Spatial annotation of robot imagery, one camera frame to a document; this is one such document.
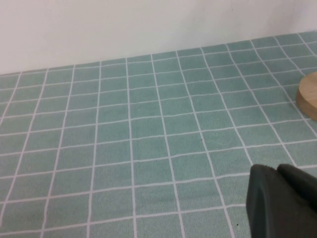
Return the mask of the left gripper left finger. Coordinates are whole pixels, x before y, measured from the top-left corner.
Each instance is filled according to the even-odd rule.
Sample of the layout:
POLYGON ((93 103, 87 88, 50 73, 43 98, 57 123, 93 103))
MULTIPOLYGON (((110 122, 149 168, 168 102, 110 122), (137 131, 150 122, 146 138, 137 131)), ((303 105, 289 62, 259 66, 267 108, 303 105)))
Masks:
POLYGON ((272 167, 251 166, 246 211, 253 238, 317 236, 317 213, 272 167))

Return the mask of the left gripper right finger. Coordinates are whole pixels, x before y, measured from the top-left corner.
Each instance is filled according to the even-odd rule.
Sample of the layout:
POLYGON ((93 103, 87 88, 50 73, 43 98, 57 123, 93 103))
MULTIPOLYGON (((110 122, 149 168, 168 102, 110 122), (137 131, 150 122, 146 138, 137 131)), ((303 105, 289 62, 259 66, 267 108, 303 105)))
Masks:
POLYGON ((289 164, 280 164, 277 171, 290 187, 317 212, 317 178, 289 164))

